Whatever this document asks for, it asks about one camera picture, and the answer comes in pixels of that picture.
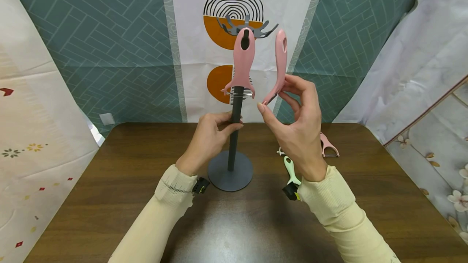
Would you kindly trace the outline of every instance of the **hanging hole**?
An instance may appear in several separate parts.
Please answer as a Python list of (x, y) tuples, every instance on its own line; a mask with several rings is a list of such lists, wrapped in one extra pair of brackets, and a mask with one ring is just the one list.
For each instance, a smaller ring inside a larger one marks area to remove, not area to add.
[(283, 40), (283, 52), (286, 52), (288, 50), (288, 40), (287, 38), (284, 38)]
[(247, 50), (247, 48), (249, 48), (249, 45), (250, 45), (249, 29), (245, 29), (244, 35), (242, 39), (240, 40), (240, 47), (242, 48), (242, 50)]

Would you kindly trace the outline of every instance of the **hand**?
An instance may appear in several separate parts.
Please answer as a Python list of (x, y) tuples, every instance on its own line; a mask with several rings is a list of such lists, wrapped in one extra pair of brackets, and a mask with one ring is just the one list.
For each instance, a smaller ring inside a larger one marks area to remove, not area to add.
[(175, 163), (179, 171), (187, 176), (194, 176), (203, 164), (221, 152), (231, 133), (244, 127), (241, 123), (234, 123), (220, 131), (218, 125), (229, 121), (231, 115), (232, 112), (227, 112), (200, 117), (192, 141)]
[[(300, 96), (302, 104), (284, 91)], [(321, 156), (321, 111), (315, 84), (298, 76), (286, 75), (279, 96), (291, 106), (296, 120), (293, 124), (279, 122), (264, 104), (258, 103), (258, 110), (302, 176), (308, 181), (320, 182), (327, 173), (327, 164)]]

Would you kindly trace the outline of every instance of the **cream sleeve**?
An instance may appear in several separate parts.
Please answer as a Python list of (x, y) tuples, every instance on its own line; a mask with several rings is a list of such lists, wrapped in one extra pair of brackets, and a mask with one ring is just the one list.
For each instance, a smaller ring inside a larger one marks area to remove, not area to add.
[(192, 206), (196, 182), (197, 176), (189, 177), (170, 166), (108, 262), (160, 262), (172, 228)]
[(328, 166), (321, 182), (303, 178), (298, 194), (335, 239), (345, 263), (400, 263), (335, 167)]

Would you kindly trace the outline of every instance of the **teal tiled backdrop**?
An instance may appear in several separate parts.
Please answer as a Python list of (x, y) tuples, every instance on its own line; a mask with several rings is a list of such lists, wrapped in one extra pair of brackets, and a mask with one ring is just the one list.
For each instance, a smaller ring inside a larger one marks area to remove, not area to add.
[(78, 106), (118, 123), (181, 122), (163, 0), (21, 0)]
[[(349, 101), (413, 0), (320, 0), (294, 74), (314, 81), (324, 122)], [(99, 114), (181, 122), (163, 0), (21, 0), (77, 104)], [(278, 118), (293, 120), (282, 104)]]
[[(413, 0), (320, 0), (293, 71), (315, 82), (322, 121), (332, 122), (363, 81)], [(283, 102), (277, 117), (293, 122)]]

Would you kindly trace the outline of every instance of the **pink peeler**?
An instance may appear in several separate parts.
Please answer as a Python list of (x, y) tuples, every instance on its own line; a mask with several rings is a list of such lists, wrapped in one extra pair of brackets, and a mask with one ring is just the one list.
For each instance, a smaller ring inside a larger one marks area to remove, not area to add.
[(288, 44), (284, 30), (279, 30), (276, 34), (275, 56), (277, 72), (276, 84), (273, 89), (266, 95), (262, 104), (269, 104), (278, 95), (284, 85), (284, 77), (286, 76), (286, 61), (288, 58)]
[[(328, 140), (328, 138), (322, 133), (320, 132), (320, 141), (323, 143), (323, 147), (322, 147), (322, 156), (323, 157), (338, 157), (340, 156), (340, 154), (338, 153), (338, 149), (336, 149), (335, 146), (333, 146), (330, 141)], [(335, 151), (335, 155), (326, 155), (325, 154), (325, 149), (327, 147), (330, 147), (331, 149), (333, 149)]]
[(235, 73), (231, 82), (221, 90), (224, 94), (228, 89), (234, 86), (242, 86), (252, 91), (252, 98), (255, 97), (255, 90), (249, 81), (250, 68), (255, 56), (255, 38), (254, 33), (245, 27), (237, 34), (234, 42), (234, 69)]

